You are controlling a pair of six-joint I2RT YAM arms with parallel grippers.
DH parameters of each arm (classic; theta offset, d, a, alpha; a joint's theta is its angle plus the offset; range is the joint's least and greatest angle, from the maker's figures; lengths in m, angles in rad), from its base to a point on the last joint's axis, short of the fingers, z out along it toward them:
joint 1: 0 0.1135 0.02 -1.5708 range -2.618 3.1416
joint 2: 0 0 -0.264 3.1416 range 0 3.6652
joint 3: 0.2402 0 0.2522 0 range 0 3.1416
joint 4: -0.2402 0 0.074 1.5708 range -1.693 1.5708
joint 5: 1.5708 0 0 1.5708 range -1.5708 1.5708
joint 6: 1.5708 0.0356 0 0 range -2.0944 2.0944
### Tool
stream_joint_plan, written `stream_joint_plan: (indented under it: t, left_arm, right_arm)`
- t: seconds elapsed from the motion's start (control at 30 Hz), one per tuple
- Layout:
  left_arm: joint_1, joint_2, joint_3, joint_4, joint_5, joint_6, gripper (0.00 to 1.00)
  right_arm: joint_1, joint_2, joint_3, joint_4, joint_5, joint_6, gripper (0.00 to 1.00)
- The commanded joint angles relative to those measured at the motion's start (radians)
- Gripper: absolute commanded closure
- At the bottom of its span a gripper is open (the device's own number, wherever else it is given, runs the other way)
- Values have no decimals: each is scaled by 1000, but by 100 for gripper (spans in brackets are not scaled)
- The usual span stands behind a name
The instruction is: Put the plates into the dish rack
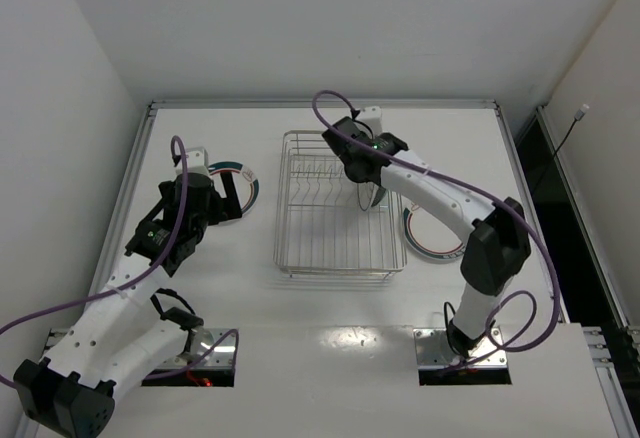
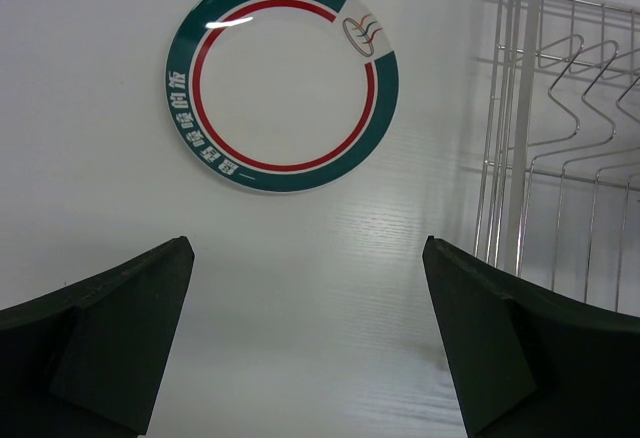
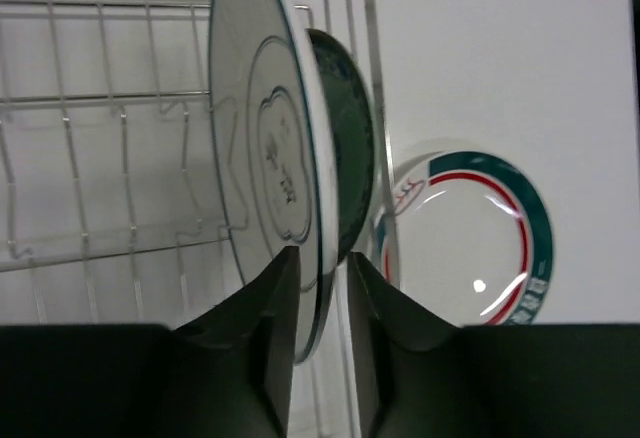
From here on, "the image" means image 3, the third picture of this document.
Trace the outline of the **white plate grey rim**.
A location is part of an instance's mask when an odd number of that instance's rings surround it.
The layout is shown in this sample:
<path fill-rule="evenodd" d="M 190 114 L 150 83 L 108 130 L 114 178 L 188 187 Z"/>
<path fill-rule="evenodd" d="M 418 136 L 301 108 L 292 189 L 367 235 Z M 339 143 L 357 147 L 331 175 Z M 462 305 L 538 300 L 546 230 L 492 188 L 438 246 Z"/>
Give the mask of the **white plate grey rim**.
<path fill-rule="evenodd" d="M 310 39 L 291 0 L 211 0 L 208 72 L 221 205 L 239 277 L 300 256 L 295 359 L 315 351 L 338 261 L 334 143 Z"/>

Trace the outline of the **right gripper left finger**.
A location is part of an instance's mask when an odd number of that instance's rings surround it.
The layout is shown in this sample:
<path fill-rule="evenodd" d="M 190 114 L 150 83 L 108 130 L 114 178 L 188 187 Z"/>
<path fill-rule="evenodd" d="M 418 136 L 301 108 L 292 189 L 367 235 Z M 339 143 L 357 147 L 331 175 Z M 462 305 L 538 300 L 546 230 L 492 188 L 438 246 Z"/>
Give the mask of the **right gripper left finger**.
<path fill-rule="evenodd" d="M 197 319 L 5 326 L 5 437 L 282 437 L 300 258 L 288 246 Z"/>

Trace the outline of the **blue floral green plate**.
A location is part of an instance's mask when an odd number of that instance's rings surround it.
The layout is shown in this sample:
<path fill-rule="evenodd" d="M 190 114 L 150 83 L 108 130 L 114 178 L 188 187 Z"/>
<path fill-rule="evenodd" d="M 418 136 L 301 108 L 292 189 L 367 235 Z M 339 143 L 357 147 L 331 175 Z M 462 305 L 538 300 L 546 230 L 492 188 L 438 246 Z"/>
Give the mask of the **blue floral green plate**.
<path fill-rule="evenodd" d="M 334 144 L 339 198 L 338 260 L 364 227 L 376 175 L 376 131 L 366 83 L 349 51 L 325 31 L 307 30 L 316 59 Z"/>

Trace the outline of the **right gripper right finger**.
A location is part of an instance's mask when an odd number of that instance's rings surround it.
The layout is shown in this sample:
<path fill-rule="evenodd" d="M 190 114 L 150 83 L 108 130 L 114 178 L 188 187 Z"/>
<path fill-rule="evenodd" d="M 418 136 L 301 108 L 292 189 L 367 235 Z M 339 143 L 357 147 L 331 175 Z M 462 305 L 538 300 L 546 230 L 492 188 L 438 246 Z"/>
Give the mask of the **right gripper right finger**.
<path fill-rule="evenodd" d="M 635 324 L 458 328 L 348 256 L 365 437 L 635 437 Z"/>

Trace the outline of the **green red rimmed plate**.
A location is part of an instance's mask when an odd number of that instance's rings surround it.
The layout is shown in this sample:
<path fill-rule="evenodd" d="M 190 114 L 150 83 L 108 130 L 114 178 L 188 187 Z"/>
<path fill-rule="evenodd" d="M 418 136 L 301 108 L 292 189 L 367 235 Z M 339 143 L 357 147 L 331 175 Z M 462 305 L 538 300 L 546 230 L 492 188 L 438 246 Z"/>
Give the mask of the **green red rimmed plate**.
<path fill-rule="evenodd" d="M 381 215 L 367 243 L 388 282 L 456 326 L 534 322 L 551 285 L 554 236 L 523 172 L 485 151 L 438 151 L 403 166 L 393 197 L 400 272 Z"/>

